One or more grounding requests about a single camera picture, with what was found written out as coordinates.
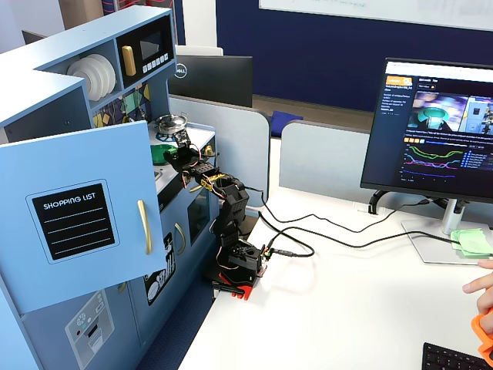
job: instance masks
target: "whiteboard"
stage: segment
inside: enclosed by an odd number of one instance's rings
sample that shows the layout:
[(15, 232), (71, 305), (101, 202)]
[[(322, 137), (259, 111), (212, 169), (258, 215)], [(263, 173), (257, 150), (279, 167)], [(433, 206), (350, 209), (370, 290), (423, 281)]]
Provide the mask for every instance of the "whiteboard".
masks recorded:
[(493, 0), (259, 1), (262, 9), (493, 30)]

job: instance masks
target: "green sticky note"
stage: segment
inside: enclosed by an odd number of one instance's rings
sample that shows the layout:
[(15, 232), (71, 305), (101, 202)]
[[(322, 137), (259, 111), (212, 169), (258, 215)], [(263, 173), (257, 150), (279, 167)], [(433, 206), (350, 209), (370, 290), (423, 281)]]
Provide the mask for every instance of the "green sticky note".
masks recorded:
[[(454, 230), (450, 234), (450, 238), (453, 241), (460, 241), (461, 243), (464, 243), (468, 249), (473, 249), (477, 250), (477, 239), (479, 237), (480, 240), (480, 245), (484, 246), (484, 244), (488, 244), (486, 241), (486, 238), (483, 240), (483, 237), (485, 235), (482, 232), (482, 229), (469, 229), (469, 230)], [(490, 246), (490, 251), (488, 252), (480, 252), (480, 253), (475, 253), (475, 252), (470, 252), (466, 248), (464, 248), (464, 245), (462, 244), (456, 244), (452, 243), (452, 248), (454, 248), (456, 251), (460, 251), (465, 257), (469, 258), (477, 258), (477, 259), (488, 259), (490, 256), (490, 253), (493, 253), (493, 248)]]
[(478, 254), (493, 253), (493, 247), (486, 240), (482, 229), (462, 230), (458, 239), (463, 251)]
[(470, 253), (464, 250), (462, 250), (461, 253), (467, 258), (477, 258), (479, 260), (487, 260), (490, 258), (490, 254)]
[[(454, 230), (450, 233), (450, 238), (453, 241), (459, 241), (459, 234), (461, 233), (460, 230)], [(456, 251), (462, 251), (461, 245), (457, 243), (452, 243), (452, 248), (454, 248)]]

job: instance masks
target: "monitor stand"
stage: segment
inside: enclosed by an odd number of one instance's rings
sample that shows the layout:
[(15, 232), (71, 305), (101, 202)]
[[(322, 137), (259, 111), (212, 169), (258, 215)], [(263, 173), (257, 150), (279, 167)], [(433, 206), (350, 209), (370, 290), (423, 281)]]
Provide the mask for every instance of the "monitor stand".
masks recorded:
[[(493, 246), (493, 234), (486, 224), (476, 224), (474, 222), (461, 222), (464, 208), (456, 214), (454, 212), (457, 205), (456, 199), (448, 201), (447, 210), (443, 220), (422, 219), (422, 220), (404, 220), (402, 226), (406, 232), (424, 231), (438, 237), (450, 239), (450, 233), (458, 229), (483, 229), (486, 240)], [(478, 259), (467, 258), (460, 251), (452, 248), (451, 244), (443, 241), (431, 239), (420, 234), (409, 235), (416, 251), (426, 264), (477, 264)]]

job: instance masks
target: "colorful tile backsplash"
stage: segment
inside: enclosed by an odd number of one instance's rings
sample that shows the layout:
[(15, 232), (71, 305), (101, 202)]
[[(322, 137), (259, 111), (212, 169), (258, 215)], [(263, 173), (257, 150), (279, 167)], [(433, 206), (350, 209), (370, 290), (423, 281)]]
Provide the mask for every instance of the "colorful tile backsplash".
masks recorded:
[(92, 120), (95, 127), (104, 127), (129, 122), (128, 117), (135, 121), (145, 119), (149, 122), (152, 119), (153, 112), (147, 82), (102, 107)]

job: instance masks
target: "video on screen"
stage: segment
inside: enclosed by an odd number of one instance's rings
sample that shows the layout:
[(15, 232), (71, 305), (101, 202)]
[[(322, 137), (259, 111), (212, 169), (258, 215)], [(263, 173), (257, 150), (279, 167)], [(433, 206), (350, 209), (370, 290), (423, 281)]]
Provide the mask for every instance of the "video on screen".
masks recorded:
[(407, 127), (417, 130), (459, 131), (469, 96), (417, 92)]
[(493, 135), (493, 98), (469, 98), (459, 132)]
[(407, 127), (493, 135), (493, 98), (417, 92)]

